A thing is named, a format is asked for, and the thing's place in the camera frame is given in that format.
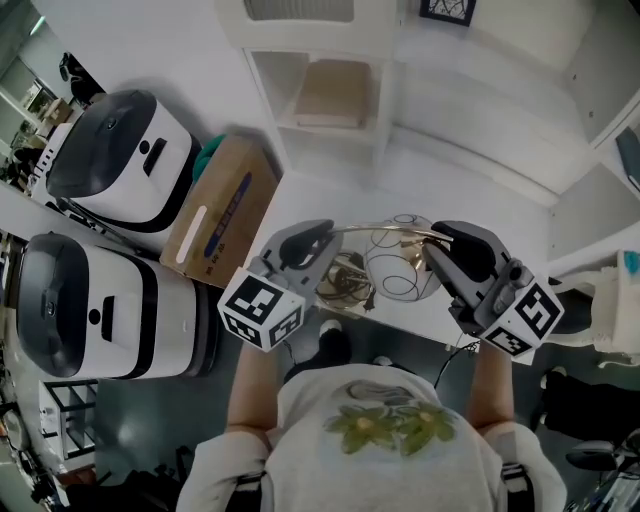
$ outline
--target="white table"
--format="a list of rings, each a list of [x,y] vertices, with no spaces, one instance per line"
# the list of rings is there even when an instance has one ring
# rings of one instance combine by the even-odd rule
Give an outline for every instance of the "white table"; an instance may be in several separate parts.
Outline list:
[[[466,220],[482,225],[495,232],[511,254],[522,259],[534,273],[546,275],[549,224],[546,208],[479,173],[442,163],[399,144],[389,145],[382,165],[394,172],[382,173],[383,177],[375,180],[375,188],[339,183],[335,179],[325,181],[292,170],[286,172],[247,262],[261,251],[274,232],[296,222],[327,218],[336,225],[348,225],[414,213],[432,222]],[[416,173],[421,174],[420,180],[416,179]],[[407,187],[407,183],[418,185]],[[362,253],[363,236],[366,235],[345,235],[345,247]],[[439,343],[462,346],[473,341],[470,336],[461,336],[448,312],[451,298],[443,288],[416,303],[400,303],[380,294],[375,300],[373,311],[365,312],[361,306],[350,311]],[[530,365],[533,356],[533,352],[527,353],[515,361]]]

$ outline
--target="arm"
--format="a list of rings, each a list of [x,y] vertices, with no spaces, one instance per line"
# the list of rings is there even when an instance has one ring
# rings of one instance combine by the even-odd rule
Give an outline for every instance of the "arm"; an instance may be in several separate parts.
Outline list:
[[[483,434],[494,425],[513,421],[514,415],[511,356],[488,343],[481,343],[467,420]]]
[[[233,380],[226,432],[249,432],[269,446],[266,432],[278,419],[278,368],[275,351],[242,344]]]

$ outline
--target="white t-shirt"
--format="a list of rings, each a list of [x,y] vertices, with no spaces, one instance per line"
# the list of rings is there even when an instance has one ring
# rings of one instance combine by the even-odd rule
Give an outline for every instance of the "white t-shirt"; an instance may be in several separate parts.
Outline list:
[[[506,510],[503,462],[526,468],[536,511],[566,501],[533,432],[505,423],[483,438],[430,383],[396,368],[298,374],[278,395],[269,439],[271,453],[245,432],[200,444],[178,511],[223,512],[237,478],[261,471],[262,511]]]

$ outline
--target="black cable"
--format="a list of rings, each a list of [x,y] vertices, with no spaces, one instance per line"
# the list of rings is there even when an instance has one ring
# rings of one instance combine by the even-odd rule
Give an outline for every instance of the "black cable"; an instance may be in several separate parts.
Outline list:
[[[287,347],[287,350],[289,351],[289,357],[291,358],[291,361],[293,361],[293,366],[297,365],[298,363],[296,362],[296,358],[293,357],[293,349],[291,348],[291,345],[289,345],[289,342],[287,340],[284,340],[282,343],[285,347]]]
[[[462,338],[462,333],[460,334],[460,336],[458,337],[458,341],[456,342],[456,345],[460,342],[460,339]],[[438,387],[438,383],[440,382],[440,379],[442,378],[442,375],[444,374],[445,370],[448,368],[449,363],[451,363],[452,359],[454,357],[456,357],[460,352],[462,352],[463,350],[468,350],[468,351],[473,351],[475,350],[476,346],[480,344],[480,340],[475,340],[472,341],[471,343],[467,343],[466,345],[464,345],[463,347],[459,347],[455,350],[455,352],[453,354],[451,354],[449,356],[449,358],[444,362],[444,364],[442,365],[442,368],[440,368],[440,372],[438,373],[438,378],[436,379],[435,384],[433,385],[433,388],[436,389]]]

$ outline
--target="cardboard box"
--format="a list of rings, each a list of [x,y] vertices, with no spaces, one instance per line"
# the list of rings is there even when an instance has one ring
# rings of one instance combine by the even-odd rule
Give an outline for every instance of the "cardboard box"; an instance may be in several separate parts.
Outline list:
[[[73,109],[62,98],[54,100],[44,114],[44,121],[49,121],[53,126],[64,123],[73,112]]]
[[[226,287],[244,264],[277,185],[259,145],[227,136],[182,206],[160,262]]]

